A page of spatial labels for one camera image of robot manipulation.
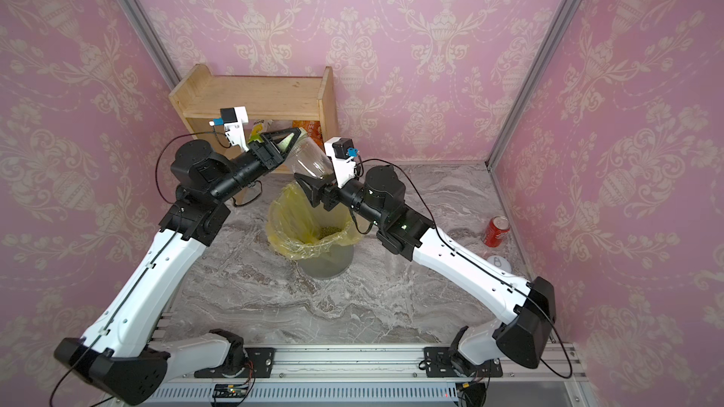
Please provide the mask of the jar with green lid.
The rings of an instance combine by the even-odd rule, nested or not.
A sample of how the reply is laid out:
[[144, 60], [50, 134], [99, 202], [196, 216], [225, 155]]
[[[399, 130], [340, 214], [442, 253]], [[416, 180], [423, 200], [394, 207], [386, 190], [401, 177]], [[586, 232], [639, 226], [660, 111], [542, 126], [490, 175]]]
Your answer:
[[324, 154], [322, 148], [316, 145], [316, 142], [309, 135], [299, 140], [284, 165], [292, 173], [301, 173], [314, 177], [323, 177], [334, 173], [329, 157]]

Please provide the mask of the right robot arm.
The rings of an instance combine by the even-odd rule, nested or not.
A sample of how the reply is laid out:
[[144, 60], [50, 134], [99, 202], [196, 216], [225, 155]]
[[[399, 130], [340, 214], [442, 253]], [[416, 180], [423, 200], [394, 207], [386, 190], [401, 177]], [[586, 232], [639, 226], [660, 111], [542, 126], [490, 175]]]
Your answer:
[[494, 314], [492, 321], [462, 329], [452, 343], [459, 371], [501, 357], [538, 368], [555, 324], [549, 281], [528, 281], [459, 245], [430, 215], [406, 203], [406, 186], [394, 167], [373, 167], [365, 180], [351, 179], [342, 187], [332, 174], [316, 178], [297, 173], [294, 178], [313, 207], [332, 210], [343, 205], [375, 227], [386, 250], [444, 276]]

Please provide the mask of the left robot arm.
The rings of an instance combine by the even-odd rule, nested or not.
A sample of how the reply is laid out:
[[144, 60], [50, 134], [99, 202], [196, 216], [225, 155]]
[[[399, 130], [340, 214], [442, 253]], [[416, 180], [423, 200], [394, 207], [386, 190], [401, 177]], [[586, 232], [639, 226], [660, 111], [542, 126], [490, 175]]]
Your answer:
[[165, 382], [200, 370], [235, 376], [248, 367], [244, 341], [213, 329], [154, 345], [158, 321], [192, 265], [230, 214], [227, 201], [272, 173], [301, 138], [299, 128], [263, 133], [234, 159], [204, 139], [184, 143], [171, 165], [179, 184], [148, 252], [110, 306], [81, 337], [66, 337], [54, 357], [86, 384], [140, 405]]

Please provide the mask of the pile of green mung beans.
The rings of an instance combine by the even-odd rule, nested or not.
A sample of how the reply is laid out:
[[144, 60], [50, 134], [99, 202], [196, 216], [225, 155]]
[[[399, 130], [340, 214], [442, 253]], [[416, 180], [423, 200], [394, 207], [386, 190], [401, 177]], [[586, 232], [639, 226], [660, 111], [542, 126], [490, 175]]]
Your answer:
[[319, 230], [319, 233], [317, 235], [318, 239], [327, 239], [328, 237], [336, 237], [343, 231], [342, 228], [334, 227], [334, 226], [325, 226], [321, 227]]

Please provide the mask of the green white carton box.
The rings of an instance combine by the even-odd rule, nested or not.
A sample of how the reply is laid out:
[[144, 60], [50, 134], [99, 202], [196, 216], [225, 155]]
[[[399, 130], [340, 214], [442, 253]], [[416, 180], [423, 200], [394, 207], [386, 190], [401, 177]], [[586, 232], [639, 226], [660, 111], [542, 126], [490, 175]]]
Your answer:
[[264, 120], [255, 121], [249, 135], [249, 142], [262, 142], [261, 135], [268, 130], [268, 123]]

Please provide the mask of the orange snack bag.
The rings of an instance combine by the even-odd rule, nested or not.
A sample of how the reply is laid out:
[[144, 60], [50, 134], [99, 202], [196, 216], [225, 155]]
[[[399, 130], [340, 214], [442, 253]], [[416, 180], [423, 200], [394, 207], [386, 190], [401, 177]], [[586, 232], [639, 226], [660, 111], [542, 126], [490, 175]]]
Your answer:
[[309, 137], [311, 137], [311, 139], [316, 142], [316, 145], [318, 145], [320, 148], [324, 148], [324, 140], [322, 139], [322, 128], [319, 121], [293, 121], [292, 126], [305, 130], [305, 132], [307, 132], [307, 135], [309, 135]]

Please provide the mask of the yellow plastic bin liner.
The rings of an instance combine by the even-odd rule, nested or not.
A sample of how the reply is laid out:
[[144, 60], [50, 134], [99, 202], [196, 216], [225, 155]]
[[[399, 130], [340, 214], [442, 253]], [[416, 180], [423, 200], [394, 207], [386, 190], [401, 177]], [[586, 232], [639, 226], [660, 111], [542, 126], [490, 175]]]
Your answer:
[[[325, 226], [343, 231], [320, 240], [317, 235]], [[271, 203], [266, 234], [273, 250], [292, 261], [329, 256], [335, 248], [354, 246], [363, 239], [347, 207], [338, 205], [332, 211], [322, 205], [312, 207], [296, 182], [284, 186]]]

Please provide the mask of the wooden two-tier shelf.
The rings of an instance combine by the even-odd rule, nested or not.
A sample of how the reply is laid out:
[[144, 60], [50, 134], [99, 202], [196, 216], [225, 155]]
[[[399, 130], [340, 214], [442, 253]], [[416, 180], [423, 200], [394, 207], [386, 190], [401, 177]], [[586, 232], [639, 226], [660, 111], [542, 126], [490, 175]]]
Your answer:
[[339, 135], [334, 72], [320, 77], [234, 77], [213, 75], [205, 64], [196, 64], [170, 92], [169, 99], [192, 137], [210, 143], [229, 159], [242, 153], [226, 147], [224, 138], [211, 135], [210, 123], [222, 109], [245, 107], [249, 124], [258, 120], [318, 122], [326, 141]]

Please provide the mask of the mesh trash bin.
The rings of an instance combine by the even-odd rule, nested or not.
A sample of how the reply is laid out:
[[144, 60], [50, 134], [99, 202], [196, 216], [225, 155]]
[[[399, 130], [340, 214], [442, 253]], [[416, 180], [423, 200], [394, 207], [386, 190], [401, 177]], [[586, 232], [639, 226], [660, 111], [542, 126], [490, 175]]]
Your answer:
[[312, 207], [294, 182], [271, 203], [266, 233], [275, 252], [321, 280], [347, 271], [362, 239], [346, 207], [337, 205], [330, 211], [321, 205]]

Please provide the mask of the red soda can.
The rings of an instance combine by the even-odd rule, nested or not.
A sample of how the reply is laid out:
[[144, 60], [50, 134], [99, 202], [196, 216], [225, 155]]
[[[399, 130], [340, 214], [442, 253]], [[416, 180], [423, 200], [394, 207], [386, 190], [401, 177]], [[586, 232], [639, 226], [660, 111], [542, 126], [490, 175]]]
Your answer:
[[484, 243], [489, 248], [497, 248], [503, 243], [509, 231], [509, 219], [505, 216], [495, 216], [488, 223]]

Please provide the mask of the white round object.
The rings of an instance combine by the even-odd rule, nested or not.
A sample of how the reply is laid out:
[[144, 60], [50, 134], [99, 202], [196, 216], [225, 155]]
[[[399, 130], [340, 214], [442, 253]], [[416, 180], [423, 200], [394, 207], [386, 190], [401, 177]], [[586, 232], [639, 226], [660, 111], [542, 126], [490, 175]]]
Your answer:
[[503, 256], [490, 256], [488, 258], [488, 263], [495, 266], [500, 271], [504, 271], [504, 272], [512, 271], [512, 265], [510, 264], [509, 260]]

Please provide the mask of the small electronics board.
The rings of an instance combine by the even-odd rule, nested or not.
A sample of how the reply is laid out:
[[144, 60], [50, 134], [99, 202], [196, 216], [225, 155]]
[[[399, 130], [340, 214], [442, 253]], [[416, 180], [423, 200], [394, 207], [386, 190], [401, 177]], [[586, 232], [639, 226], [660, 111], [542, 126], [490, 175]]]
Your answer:
[[215, 384], [211, 399], [213, 402], [241, 402], [247, 397], [249, 388], [249, 384]]

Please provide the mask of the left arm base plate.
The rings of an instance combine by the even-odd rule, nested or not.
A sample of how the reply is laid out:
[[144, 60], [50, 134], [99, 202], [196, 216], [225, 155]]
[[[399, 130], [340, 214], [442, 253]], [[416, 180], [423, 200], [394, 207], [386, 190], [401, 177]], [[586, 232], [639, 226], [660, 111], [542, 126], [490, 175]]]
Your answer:
[[196, 379], [241, 378], [269, 379], [275, 365], [276, 348], [251, 347], [245, 350], [245, 360], [238, 367], [213, 367], [193, 373]]

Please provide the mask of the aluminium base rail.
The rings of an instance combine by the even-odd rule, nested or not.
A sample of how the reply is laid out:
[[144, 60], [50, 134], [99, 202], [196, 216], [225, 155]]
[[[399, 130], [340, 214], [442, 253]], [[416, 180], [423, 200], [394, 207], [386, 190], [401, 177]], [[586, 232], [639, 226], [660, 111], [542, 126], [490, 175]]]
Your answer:
[[[418, 369], [431, 344], [271, 345], [269, 379], [196, 379], [162, 384], [147, 406], [594, 406], [573, 346], [552, 344], [537, 369], [507, 358], [501, 378], [428, 378]], [[215, 384], [249, 384], [241, 401], [213, 402]]]

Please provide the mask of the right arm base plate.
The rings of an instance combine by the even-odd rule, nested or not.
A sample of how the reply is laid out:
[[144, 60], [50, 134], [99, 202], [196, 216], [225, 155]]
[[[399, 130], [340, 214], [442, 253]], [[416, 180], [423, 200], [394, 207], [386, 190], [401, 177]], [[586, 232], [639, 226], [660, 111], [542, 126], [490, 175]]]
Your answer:
[[428, 378], [487, 379], [488, 377], [501, 378], [503, 376], [499, 360], [488, 360], [481, 365], [474, 366], [457, 352], [452, 352], [445, 347], [425, 347], [418, 369], [424, 371]]

